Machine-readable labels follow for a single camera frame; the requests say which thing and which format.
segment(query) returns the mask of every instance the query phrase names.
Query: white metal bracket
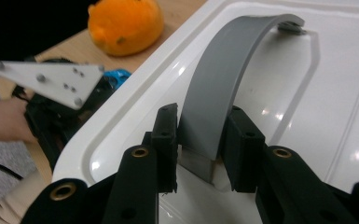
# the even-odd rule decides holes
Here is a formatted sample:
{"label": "white metal bracket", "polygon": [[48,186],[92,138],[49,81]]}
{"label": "white metal bracket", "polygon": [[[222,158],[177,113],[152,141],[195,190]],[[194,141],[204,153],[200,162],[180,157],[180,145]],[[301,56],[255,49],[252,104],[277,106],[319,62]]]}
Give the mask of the white metal bracket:
{"label": "white metal bracket", "polygon": [[73,109],[82,107],[103,74],[101,65],[0,61],[0,77]]}

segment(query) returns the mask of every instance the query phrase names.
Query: gray handle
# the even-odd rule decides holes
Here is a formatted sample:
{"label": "gray handle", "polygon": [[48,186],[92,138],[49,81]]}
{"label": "gray handle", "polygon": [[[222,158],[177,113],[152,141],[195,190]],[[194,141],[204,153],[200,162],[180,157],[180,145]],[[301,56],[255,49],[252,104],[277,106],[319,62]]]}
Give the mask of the gray handle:
{"label": "gray handle", "polygon": [[301,35],[304,21],[291,14],[239,17],[227,23],[200,58],[178,127],[179,144],[216,160],[226,118],[255,48],[275,25]]}

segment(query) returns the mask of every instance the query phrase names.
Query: gray carpet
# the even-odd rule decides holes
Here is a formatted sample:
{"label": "gray carpet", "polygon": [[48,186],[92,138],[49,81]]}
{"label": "gray carpet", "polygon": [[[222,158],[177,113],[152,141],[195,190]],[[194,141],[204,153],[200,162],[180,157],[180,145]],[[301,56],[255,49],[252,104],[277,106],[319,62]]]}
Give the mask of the gray carpet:
{"label": "gray carpet", "polygon": [[[0,164],[21,176],[27,176],[36,169],[23,142],[0,142]],[[0,171],[0,197],[18,183],[18,179]]]}

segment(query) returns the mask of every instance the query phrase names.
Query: brass insert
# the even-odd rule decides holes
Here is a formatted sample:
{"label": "brass insert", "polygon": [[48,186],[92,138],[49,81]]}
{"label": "brass insert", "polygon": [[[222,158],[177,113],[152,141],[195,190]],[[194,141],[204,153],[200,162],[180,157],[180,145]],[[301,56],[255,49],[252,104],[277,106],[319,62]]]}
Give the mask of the brass insert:
{"label": "brass insert", "polygon": [[50,199],[53,201],[62,201],[72,196],[75,191],[76,185],[73,182],[63,183],[50,193]]}
{"label": "brass insert", "polygon": [[131,154],[133,157],[140,158],[147,156],[147,154],[149,154],[149,151],[144,147],[139,147],[134,149]]}
{"label": "brass insert", "polygon": [[272,150],[272,152],[275,154],[275,156],[281,157],[281,158],[290,158],[292,157],[292,153],[290,151],[284,149],[284,148],[275,148]]}

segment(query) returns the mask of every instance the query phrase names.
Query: metal bracket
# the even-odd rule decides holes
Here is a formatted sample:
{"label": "metal bracket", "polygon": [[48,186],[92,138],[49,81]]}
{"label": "metal bracket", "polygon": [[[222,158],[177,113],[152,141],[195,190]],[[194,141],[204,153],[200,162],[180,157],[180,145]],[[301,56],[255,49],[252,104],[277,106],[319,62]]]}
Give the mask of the metal bracket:
{"label": "metal bracket", "polygon": [[101,65],[0,61],[0,77],[79,109],[104,74]]}
{"label": "metal bracket", "polygon": [[203,52],[187,91],[178,127],[179,144],[187,153],[181,163],[210,182],[222,145],[225,122],[255,48],[275,25],[279,30],[302,35],[304,21],[291,14],[271,17],[242,16],[227,23]]}

